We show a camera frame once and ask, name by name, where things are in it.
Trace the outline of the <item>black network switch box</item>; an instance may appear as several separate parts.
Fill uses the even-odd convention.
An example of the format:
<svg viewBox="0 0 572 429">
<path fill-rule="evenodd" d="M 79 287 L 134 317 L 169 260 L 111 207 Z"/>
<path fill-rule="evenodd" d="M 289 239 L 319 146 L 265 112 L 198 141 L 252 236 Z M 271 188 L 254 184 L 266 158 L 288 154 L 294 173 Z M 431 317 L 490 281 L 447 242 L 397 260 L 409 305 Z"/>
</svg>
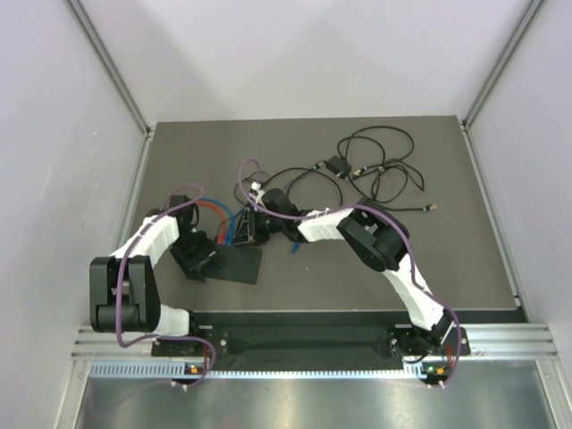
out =
<svg viewBox="0 0 572 429">
<path fill-rule="evenodd" d="M 208 279 L 256 285 L 262 257 L 261 248 L 219 245 L 202 273 Z"/>
</svg>

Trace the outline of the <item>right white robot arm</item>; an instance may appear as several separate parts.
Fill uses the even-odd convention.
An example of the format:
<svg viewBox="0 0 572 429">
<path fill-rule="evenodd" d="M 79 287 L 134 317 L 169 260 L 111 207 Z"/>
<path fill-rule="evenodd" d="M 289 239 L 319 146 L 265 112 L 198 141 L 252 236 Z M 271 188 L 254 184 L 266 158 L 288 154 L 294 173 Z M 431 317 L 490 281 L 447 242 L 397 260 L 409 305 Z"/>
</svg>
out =
<svg viewBox="0 0 572 429">
<path fill-rule="evenodd" d="M 423 351 L 435 354 L 449 344 L 456 317 L 417 272 L 407 228 L 373 200 L 362 198 L 353 206 L 301 211 L 280 189 L 264 191 L 255 183 L 241 192 L 251 208 L 273 218 L 279 231 L 294 242 L 345 241 L 362 263 L 387 278 L 410 322 L 419 329 L 416 339 Z"/>
</svg>

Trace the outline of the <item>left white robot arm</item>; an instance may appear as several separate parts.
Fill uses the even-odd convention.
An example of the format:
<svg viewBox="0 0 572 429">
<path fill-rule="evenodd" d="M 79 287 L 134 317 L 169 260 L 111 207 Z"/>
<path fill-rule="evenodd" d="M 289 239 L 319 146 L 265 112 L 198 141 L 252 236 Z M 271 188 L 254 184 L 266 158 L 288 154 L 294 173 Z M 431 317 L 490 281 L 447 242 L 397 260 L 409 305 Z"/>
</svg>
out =
<svg viewBox="0 0 572 429">
<path fill-rule="evenodd" d="M 173 346 L 193 354 L 203 334 L 189 310 L 160 301 L 154 268 L 165 253 L 190 280 L 203 282 L 205 268 L 221 262 L 217 243 L 197 229 L 199 200 L 170 197 L 167 207 L 147 213 L 137 231 L 107 257 L 89 266 L 90 325 L 96 332 L 140 332 L 172 337 Z"/>
</svg>

